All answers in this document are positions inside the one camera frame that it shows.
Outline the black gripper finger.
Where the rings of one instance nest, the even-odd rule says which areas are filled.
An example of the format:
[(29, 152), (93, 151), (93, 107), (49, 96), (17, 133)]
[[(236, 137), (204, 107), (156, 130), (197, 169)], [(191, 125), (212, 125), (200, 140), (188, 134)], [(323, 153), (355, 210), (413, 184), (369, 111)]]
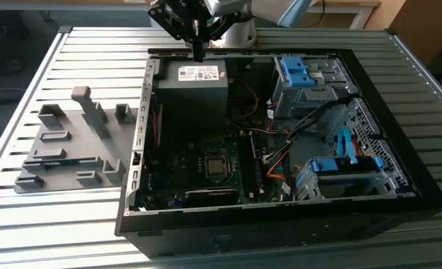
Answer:
[(175, 40), (183, 40), (192, 50), (192, 58), (199, 62), (199, 41), (193, 31), (193, 19), (185, 2), (151, 2), (147, 13)]
[(208, 23), (212, 16), (199, 19), (199, 62), (204, 59), (204, 49), (211, 40), (217, 40), (236, 22), (236, 12), (221, 15), (215, 22)]

